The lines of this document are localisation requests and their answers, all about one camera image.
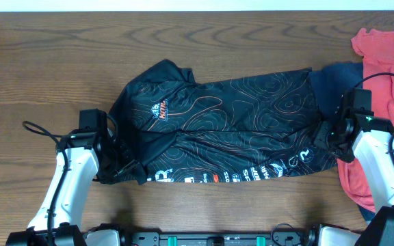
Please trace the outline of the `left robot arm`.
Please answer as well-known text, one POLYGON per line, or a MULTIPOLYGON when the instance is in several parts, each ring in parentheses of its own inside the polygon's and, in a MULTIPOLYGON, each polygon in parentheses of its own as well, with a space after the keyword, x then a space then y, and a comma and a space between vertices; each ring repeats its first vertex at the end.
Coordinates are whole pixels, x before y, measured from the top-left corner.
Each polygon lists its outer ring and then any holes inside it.
POLYGON ((74 130, 56 142, 56 169, 27 229, 10 233, 7 245, 123 245, 120 228, 102 224, 83 233, 81 220, 90 185, 120 182, 140 166, 111 140, 106 128, 74 130))

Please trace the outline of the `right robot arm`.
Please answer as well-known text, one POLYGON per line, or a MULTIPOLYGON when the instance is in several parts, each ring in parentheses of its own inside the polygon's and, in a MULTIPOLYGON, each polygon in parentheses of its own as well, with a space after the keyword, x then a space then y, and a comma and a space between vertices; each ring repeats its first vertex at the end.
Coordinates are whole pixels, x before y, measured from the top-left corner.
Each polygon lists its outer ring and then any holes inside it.
POLYGON ((314 144, 342 161, 358 160, 376 210, 360 234, 335 225, 320 226, 315 244, 394 246, 394 127, 391 121, 356 114, 336 124, 321 122, 314 144))

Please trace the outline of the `black orange-patterned jersey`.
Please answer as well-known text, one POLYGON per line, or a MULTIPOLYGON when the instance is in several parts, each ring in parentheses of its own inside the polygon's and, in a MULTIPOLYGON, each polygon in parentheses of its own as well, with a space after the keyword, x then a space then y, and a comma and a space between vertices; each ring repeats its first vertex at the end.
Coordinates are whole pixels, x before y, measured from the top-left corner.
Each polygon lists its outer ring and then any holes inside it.
POLYGON ((103 183, 250 182, 309 175, 336 159, 314 146, 321 113, 308 68, 198 83, 163 60, 109 111, 124 157, 103 183))

